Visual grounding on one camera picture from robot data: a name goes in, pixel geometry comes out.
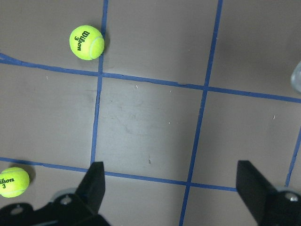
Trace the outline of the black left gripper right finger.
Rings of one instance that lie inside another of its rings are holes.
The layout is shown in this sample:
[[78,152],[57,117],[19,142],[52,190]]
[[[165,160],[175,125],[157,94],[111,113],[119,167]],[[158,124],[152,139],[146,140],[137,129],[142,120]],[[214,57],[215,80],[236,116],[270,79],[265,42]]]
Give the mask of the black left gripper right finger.
[[247,160],[237,163],[236,190],[258,225],[264,222],[277,189]]

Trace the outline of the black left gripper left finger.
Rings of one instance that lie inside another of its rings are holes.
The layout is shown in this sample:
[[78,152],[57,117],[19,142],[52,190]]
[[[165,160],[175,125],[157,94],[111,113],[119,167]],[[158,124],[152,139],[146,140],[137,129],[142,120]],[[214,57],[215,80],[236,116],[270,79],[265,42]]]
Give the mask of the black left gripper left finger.
[[91,164],[75,194],[93,213],[98,214],[104,197],[104,164],[102,161]]

